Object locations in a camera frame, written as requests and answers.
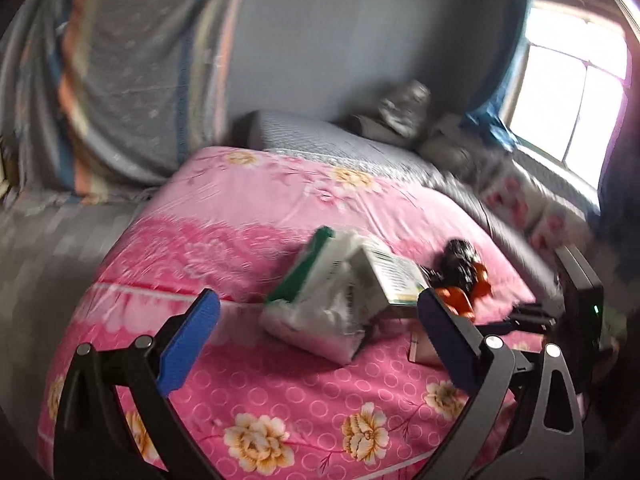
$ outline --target blue stripe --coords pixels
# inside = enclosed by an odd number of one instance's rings
[[[200,3],[202,0],[195,0],[193,9],[201,10]],[[189,155],[189,84],[190,84],[190,69],[191,69],[191,57],[193,50],[193,41],[196,35],[196,28],[198,27],[198,20],[200,13],[194,15],[193,24],[186,34],[184,41],[182,42],[182,53],[180,54],[180,65],[178,72],[178,87],[176,89],[176,104],[175,104],[175,132],[177,137],[177,158],[178,164],[182,164],[187,160]]]
[[[62,12],[56,17],[56,30],[63,23],[68,23],[71,16],[73,0],[65,0]],[[47,57],[47,64],[53,79],[56,92],[60,88],[60,80],[64,72],[64,57],[62,53],[62,41],[64,34],[56,36],[56,45],[53,52]],[[58,131],[58,177],[62,186],[68,190],[76,190],[76,160],[74,157],[73,146],[69,136],[70,127],[66,118],[60,114],[60,118],[56,121]]]

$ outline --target gray floor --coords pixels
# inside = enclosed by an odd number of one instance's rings
[[[0,209],[0,406],[31,452],[50,359],[98,264],[139,209]]]

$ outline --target silver screw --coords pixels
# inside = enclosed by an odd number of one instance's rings
[[[154,339],[151,336],[141,335],[136,338],[136,340],[134,341],[134,345],[136,346],[136,348],[140,348],[141,350],[143,350],[145,348],[149,348],[153,341]]]
[[[497,335],[490,335],[484,341],[489,348],[493,348],[494,350],[502,348],[502,345],[504,344],[502,342],[502,339],[500,339]]]
[[[558,345],[554,345],[553,343],[549,343],[545,346],[546,353],[548,353],[551,357],[560,357],[562,353],[560,347]]]
[[[87,355],[91,351],[91,345],[89,343],[81,343],[76,348],[76,354]]]

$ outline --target window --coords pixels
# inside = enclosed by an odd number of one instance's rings
[[[598,187],[623,98],[624,32],[596,14],[537,0],[526,38],[505,121],[524,145]]]

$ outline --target bed sheet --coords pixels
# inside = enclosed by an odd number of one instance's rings
[[[223,300],[222,318],[170,400],[221,474],[411,478],[466,399],[444,370],[407,360],[405,324],[382,324],[345,367],[258,326],[265,295],[321,225],[378,236],[427,266],[450,238],[471,241],[494,286],[492,297],[476,303],[478,322],[500,319],[515,301],[533,299],[491,238],[439,192],[300,158],[206,148],[125,232],[82,298],[47,377],[38,428],[43,466],[52,469],[60,393],[76,346],[128,346],[210,287]],[[515,333],[506,341],[540,349],[532,335]],[[118,394],[142,455],[161,465],[129,392]],[[512,403],[508,397],[480,460],[495,454]]]

